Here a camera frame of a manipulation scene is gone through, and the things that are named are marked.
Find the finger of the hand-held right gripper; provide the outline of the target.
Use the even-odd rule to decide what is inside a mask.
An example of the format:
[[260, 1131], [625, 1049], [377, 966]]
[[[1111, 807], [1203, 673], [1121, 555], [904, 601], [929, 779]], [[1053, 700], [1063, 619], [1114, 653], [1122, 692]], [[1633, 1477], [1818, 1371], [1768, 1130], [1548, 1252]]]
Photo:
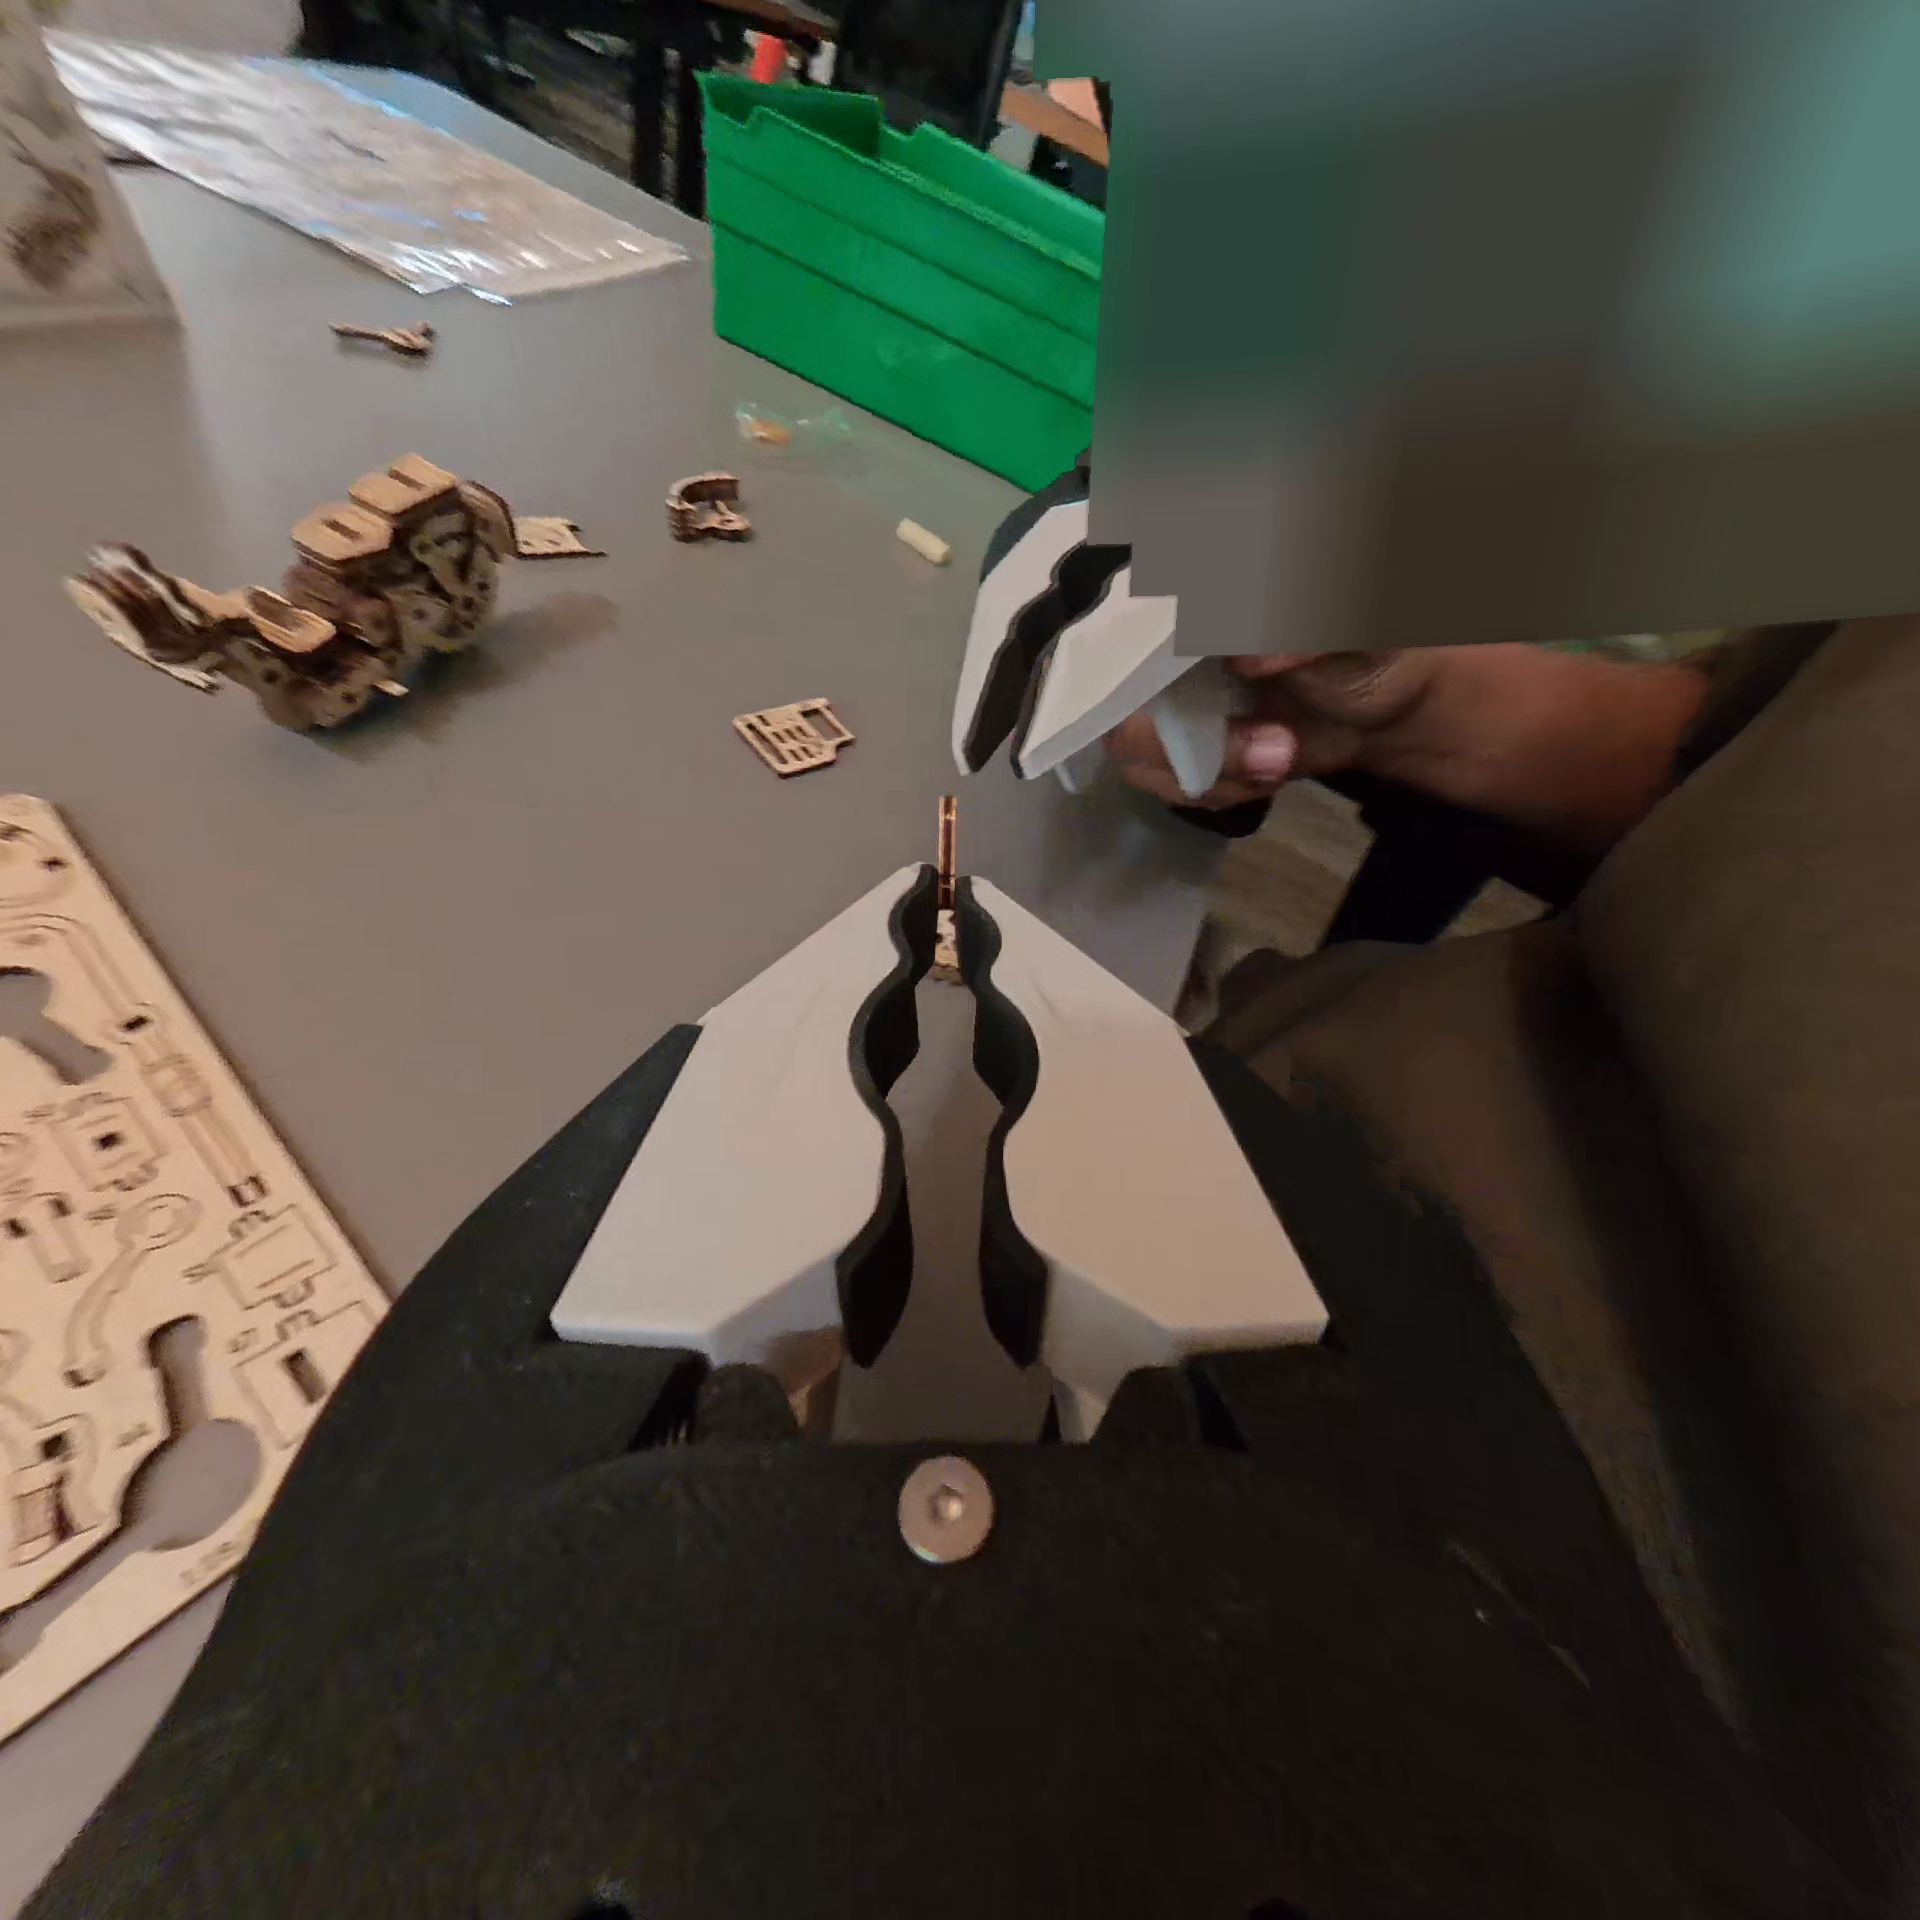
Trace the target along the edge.
[[1179, 674], [1179, 604], [1135, 573], [1124, 558], [1042, 644], [1011, 747], [1019, 779], [1061, 773]]
[[1085, 498], [1028, 498], [989, 538], [952, 709], [960, 777], [980, 773], [1032, 717], [1047, 650], [1071, 617], [1063, 566], [1085, 538]]

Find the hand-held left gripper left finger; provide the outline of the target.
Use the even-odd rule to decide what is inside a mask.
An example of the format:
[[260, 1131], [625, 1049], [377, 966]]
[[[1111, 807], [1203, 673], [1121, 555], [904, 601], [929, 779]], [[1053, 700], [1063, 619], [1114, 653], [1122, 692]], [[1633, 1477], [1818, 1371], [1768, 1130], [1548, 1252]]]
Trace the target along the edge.
[[551, 1309], [562, 1340], [875, 1362], [915, 1267], [889, 1094], [937, 902], [931, 866], [900, 868], [699, 1020]]

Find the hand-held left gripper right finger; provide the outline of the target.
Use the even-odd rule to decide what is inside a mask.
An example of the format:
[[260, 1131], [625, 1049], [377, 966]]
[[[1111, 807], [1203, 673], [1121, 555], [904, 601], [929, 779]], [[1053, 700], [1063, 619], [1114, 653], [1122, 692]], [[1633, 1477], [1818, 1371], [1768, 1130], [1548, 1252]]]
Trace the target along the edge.
[[1187, 1034], [997, 884], [960, 881], [953, 914], [1000, 1102], [984, 1308], [1061, 1438], [1090, 1441], [1137, 1371], [1320, 1341], [1329, 1308]]

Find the person's right forearm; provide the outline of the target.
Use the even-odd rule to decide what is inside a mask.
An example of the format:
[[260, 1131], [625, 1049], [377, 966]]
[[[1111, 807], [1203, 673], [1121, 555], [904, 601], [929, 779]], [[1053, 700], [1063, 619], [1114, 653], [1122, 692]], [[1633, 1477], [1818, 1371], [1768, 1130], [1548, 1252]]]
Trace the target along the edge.
[[1474, 644], [1447, 650], [1429, 695], [1433, 796], [1602, 854], [1673, 782], [1707, 679], [1682, 663]]

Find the grey desk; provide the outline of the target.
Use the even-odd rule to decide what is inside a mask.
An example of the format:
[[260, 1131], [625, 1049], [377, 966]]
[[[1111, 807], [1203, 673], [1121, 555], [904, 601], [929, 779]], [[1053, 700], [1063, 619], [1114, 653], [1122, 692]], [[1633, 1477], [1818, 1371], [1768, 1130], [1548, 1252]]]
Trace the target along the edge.
[[[691, 263], [415, 300], [123, 171], [178, 322], [5, 338], [5, 790], [59, 804], [401, 1289], [668, 1026], [931, 854], [976, 562], [1015, 494], [868, 419], [818, 467], [748, 455], [738, 399], [816, 395], [713, 338], [703, 233], [437, 86], [396, 94]], [[330, 322], [439, 345], [410, 361]], [[103, 539], [272, 585], [299, 514], [410, 450], [609, 555], [513, 566], [492, 638], [380, 726], [291, 737], [64, 597]], [[707, 470], [738, 475], [755, 539], [668, 533], [671, 484]], [[779, 779], [731, 717], [810, 697], [855, 746]]]

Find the person's right hand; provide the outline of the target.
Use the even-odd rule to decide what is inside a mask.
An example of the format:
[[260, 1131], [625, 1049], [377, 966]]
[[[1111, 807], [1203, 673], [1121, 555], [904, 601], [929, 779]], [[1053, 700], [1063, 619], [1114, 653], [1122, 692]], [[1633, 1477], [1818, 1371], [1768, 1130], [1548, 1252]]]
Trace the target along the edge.
[[1147, 710], [1132, 713], [1099, 750], [1122, 782], [1175, 809], [1227, 814], [1265, 807], [1295, 777], [1364, 766], [1377, 737], [1411, 725], [1455, 663], [1455, 646], [1357, 653], [1232, 655], [1218, 660], [1237, 706], [1218, 777], [1185, 793]]

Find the square slotted wooden piece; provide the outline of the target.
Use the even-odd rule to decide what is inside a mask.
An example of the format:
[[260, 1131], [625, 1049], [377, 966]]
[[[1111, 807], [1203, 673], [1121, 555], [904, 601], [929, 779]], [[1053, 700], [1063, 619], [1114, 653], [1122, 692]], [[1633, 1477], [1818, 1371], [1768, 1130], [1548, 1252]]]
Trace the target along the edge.
[[827, 697], [745, 710], [731, 717], [731, 730], [779, 779], [829, 769], [857, 743]]

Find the green plastic bin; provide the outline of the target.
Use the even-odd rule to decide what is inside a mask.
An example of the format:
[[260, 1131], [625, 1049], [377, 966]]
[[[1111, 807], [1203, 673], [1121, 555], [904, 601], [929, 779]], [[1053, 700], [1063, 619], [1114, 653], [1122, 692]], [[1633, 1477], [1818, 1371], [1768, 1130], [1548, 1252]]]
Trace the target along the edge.
[[699, 92], [724, 343], [1024, 491], [1090, 447], [1103, 207], [868, 94]]

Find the person's brown shirt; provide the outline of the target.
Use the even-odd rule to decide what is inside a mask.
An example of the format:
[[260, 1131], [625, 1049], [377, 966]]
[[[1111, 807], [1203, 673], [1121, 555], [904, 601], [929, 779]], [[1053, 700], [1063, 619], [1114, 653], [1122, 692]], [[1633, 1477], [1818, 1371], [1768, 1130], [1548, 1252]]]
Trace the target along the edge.
[[1915, 617], [1729, 636], [1649, 817], [1581, 854], [1372, 777], [1549, 914], [1261, 954], [1209, 1037], [1436, 1199], [1687, 1699], [1915, 1916]]

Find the wooden puzzle sheet round cutouts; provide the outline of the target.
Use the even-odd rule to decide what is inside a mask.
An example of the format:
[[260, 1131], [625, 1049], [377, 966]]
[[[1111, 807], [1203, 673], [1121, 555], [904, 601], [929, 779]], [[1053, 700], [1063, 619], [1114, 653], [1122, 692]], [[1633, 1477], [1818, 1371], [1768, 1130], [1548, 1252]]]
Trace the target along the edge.
[[389, 1299], [48, 801], [3, 801], [5, 1617], [97, 1567], [178, 1441], [155, 1347], [197, 1324], [199, 1403], [257, 1475], [197, 1543], [107, 1567], [5, 1659], [12, 1742], [223, 1579]]

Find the wooden model vehicle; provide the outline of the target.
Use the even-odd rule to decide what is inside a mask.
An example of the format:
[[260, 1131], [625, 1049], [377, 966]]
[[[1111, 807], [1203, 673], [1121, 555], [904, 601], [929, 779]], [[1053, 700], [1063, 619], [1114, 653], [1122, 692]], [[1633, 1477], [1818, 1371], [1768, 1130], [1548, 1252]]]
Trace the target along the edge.
[[424, 665], [472, 646], [520, 554], [509, 502], [421, 455], [361, 475], [291, 539], [276, 589], [213, 591], [131, 545], [97, 546], [64, 589], [170, 681], [239, 685], [276, 726], [317, 734], [404, 700]]

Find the clear plastic bag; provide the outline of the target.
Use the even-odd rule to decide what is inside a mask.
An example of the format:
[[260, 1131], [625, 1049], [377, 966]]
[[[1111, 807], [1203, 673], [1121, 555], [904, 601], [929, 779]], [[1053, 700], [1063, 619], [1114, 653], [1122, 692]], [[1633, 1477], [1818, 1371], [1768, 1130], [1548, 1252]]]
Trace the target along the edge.
[[307, 65], [84, 31], [44, 42], [107, 146], [415, 294], [516, 303], [691, 263], [682, 245]]

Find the printed paper booklet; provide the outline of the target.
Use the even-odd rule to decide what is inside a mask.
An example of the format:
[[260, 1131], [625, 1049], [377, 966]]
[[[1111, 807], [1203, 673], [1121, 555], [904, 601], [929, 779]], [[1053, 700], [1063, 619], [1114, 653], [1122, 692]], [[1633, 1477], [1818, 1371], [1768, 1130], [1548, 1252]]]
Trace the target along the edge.
[[63, 84], [35, 5], [3, 5], [3, 334], [176, 324], [176, 303]]

